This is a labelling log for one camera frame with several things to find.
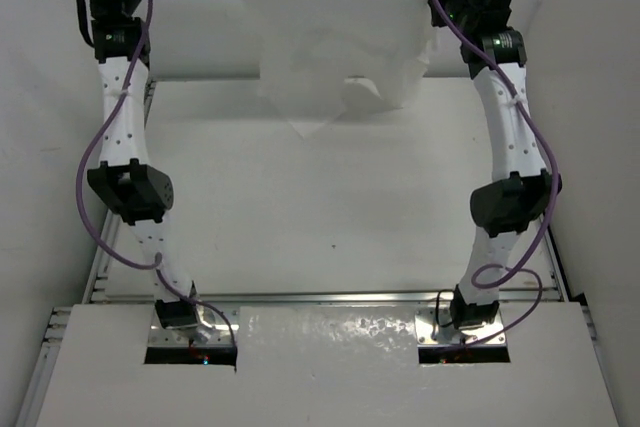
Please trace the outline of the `white t-shirt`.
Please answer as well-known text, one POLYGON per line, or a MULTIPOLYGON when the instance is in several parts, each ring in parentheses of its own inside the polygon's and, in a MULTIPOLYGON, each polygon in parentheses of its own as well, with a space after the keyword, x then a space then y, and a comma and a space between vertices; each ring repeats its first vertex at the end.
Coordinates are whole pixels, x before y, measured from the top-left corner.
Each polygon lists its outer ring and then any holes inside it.
POLYGON ((388 109, 415 98, 435 38, 429 0, 241 0, 261 39, 260 95, 305 137, 341 116, 352 77, 388 109))

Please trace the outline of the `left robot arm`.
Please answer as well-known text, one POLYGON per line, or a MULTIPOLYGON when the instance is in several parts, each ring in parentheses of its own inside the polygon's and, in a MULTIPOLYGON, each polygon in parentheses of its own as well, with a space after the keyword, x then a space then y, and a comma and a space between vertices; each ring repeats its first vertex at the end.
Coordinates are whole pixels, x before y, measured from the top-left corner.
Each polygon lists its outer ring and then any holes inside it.
POLYGON ((81 157, 76 205, 86 230, 105 253, 152 277, 160 326, 177 338, 194 340, 204 325, 196 287, 177 266, 169 244, 174 188, 170 177, 152 166, 146 145, 151 19, 135 14, 143 1, 154 0, 75 0, 81 36, 93 50, 101 76, 104 116, 81 157), (85 186, 129 227, 142 260, 117 253, 102 239, 85 209, 85 186))

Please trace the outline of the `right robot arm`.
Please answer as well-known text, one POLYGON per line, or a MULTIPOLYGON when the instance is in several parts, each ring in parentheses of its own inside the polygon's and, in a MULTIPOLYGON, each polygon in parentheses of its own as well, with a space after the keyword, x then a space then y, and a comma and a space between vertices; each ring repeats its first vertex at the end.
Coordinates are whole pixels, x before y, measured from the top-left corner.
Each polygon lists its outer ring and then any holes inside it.
POLYGON ((521 235, 554 201, 561 186, 528 124, 526 49, 509 26, 512 0, 429 0, 432 24, 458 36, 461 57, 478 92, 492 152, 489 184, 470 198, 476 233, 450 303, 450 326, 472 329, 494 321, 499 287, 521 235))

